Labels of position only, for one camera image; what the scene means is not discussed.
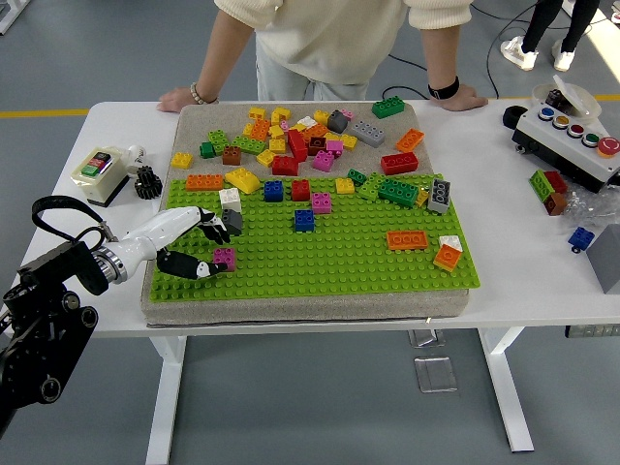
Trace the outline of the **person's right hand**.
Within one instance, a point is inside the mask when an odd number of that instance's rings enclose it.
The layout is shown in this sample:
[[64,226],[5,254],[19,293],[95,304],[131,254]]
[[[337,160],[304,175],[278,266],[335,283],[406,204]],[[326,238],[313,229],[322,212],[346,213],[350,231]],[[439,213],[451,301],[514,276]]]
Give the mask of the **person's right hand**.
[[189,87],[177,87],[159,98],[157,110],[179,113],[183,108],[196,103]]

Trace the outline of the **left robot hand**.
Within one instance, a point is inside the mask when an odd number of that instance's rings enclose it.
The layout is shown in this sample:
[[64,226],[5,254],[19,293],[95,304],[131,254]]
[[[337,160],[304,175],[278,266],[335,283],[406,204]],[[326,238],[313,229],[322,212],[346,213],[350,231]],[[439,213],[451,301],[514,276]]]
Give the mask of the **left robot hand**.
[[118,259],[118,280],[131,278],[142,262],[156,261],[160,271],[185,279],[202,279],[227,271],[225,263],[208,263],[167,247],[193,228],[219,245],[230,242],[230,235],[221,218],[198,206],[162,210],[108,249]]

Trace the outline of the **person's left hand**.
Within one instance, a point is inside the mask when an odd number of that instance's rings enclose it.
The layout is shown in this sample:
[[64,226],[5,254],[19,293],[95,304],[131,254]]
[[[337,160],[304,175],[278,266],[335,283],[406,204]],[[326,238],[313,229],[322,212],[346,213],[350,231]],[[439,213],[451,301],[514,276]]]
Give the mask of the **person's left hand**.
[[482,108],[488,104],[486,97],[479,96],[476,89],[466,84],[460,84],[457,92],[449,99],[431,98],[438,107],[448,111],[465,111]]

